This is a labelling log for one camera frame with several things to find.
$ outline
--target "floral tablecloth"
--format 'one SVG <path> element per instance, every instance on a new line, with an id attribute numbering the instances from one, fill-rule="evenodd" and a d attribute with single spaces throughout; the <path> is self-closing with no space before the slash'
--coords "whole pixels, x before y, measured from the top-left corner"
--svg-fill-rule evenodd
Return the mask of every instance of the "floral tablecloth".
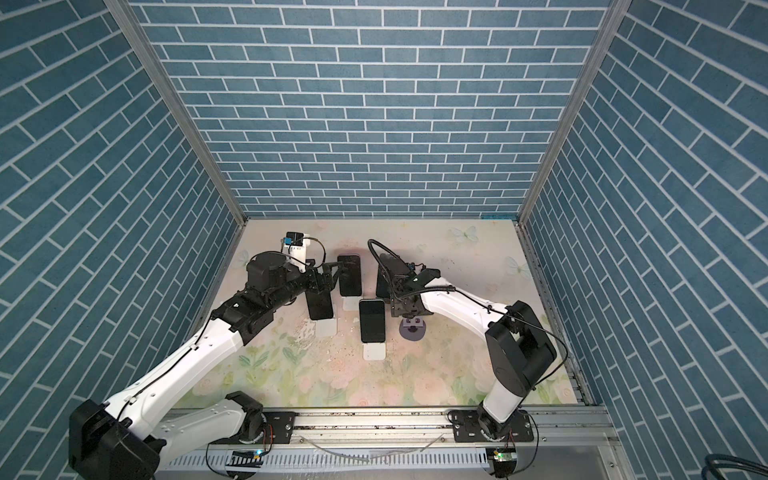
<path id="1" fill-rule="evenodd" d="M 359 254 L 365 298 L 375 297 L 376 261 L 366 247 L 374 238 L 405 261 L 439 268 L 453 284 L 476 295 L 510 305 L 528 303 L 548 327 L 509 220 L 251 220 L 216 305 L 243 288 L 245 264 L 252 255 L 277 248 L 287 231 L 319 238 L 328 249 L 328 261 L 339 254 Z M 321 255 L 316 243 L 310 247 L 309 257 L 319 260 Z M 345 302 L 338 289 L 332 298 L 336 335 L 315 337 L 301 296 L 278 310 L 275 321 L 250 344 L 203 377 L 176 408 L 203 408 L 236 390 L 269 407 L 474 405 L 493 385 L 485 340 L 440 315 L 423 317 L 426 335 L 411 342 L 399 335 L 400 319 L 388 312 L 386 358 L 364 360 L 356 299 Z M 525 403 L 576 403 L 565 370 L 546 380 Z"/>

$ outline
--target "robotic arm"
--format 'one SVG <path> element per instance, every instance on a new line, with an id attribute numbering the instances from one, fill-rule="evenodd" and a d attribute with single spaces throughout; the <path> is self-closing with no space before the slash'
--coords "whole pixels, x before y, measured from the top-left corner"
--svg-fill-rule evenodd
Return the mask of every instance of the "robotic arm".
<path id="1" fill-rule="evenodd" d="M 312 240 L 289 232 L 280 252 L 254 256 L 245 289 L 216 308 L 176 352 L 104 403 L 86 400 L 77 407 L 70 417 L 72 468 L 86 480 L 148 480 L 159 465 L 213 440 L 233 435 L 242 442 L 256 440 L 265 421 L 262 405 L 242 392 L 172 423 L 161 420 L 215 365 L 267 327 L 275 310 L 301 293 L 335 288 L 344 264 L 323 258 L 315 266 L 306 259 Z M 376 254 L 373 245 L 387 254 Z M 497 380 L 478 406 L 479 422 L 490 439 L 502 439 L 512 413 L 556 357 L 536 315 L 523 302 L 506 306 L 460 290 L 439 270 L 423 267 L 417 273 L 375 240 L 369 248 L 379 262 L 377 296 L 390 302 L 393 316 L 440 313 L 485 338 Z"/>

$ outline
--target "brick wall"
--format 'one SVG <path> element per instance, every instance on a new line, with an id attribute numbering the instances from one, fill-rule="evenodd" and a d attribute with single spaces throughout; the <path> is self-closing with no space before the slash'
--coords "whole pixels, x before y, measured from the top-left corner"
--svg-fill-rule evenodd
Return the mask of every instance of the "brick wall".
<path id="1" fill-rule="evenodd" d="M 59 476 L 71 410 L 180 344 L 232 235 L 101 0 L 0 0 L 0 478 Z"/>
<path id="2" fill-rule="evenodd" d="M 608 1 L 257 3 L 131 3 L 250 216 L 513 217 Z"/>
<path id="3" fill-rule="evenodd" d="M 634 0 L 531 217 L 638 478 L 768 461 L 767 32 L 764 3 Z"/>

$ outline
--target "black smartphone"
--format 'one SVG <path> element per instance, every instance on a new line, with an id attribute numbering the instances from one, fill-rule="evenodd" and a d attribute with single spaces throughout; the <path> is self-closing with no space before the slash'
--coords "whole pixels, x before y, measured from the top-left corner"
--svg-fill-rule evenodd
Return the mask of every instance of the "black smartphone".
<path id="1" fill-rule="evenodd" d="M 336 261 L 344 262 L 344 270 L 339 275 L 339 293 L 341 296 L 362 296 L 360 255 L 339 255 Z"/>
<path id="2" fill-rule="evenodd" d="M 384 300 L 360 300 L 360 341 L 383 343 L 386 341 Z"/>
<path id="3" fill-rule="evenodd" d="M 325 320 L 333 318 L 333 302 L 331 293 L 312 293 L 305 292 L 306 307 L 310 311 L 311 320 Z"/>

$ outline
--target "black bracket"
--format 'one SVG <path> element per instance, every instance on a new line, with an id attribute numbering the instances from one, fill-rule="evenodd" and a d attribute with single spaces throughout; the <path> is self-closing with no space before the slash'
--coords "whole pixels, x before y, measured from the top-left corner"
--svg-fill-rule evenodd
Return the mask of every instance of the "black bracket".
<path id="1" fill-rule="evenodd" d="M 456 443 L 493 442 L 482 430 L 478 422 L 479 414 L 476 410 L 451 410 L 448 419 L 453 424 L 453 440 Z M 515 411 L 505 424 L 510 427 L 512 439 L 515 442 L 533 442 L 533 430 L 531 429 L 531 417 L 520 410 Z"/>
<path id="2" fill-rule="evenodd" d="M 291 436 L 293 435 L 293 423 L 296 421 L 296 413 L 263 412 L 263 415 L 266 419 L 266 422 L 263 424 L 263 426 L 267 431 L 270 430 L 269 426 L 272 427 L 273 445 L 284 445 L 286 443 L 290 443 Z M 262 442 L 261 440 L 258 440 L 257 443 L 259 446 L 261 446 Z M 245 449 L 243 443 L 240 442 L 239 435 L 232 435 L 226 439 L 218 439 L 214 442 L 211 442 L 211 445 L 240 445 L 243 446 L 243 449 Z"/>

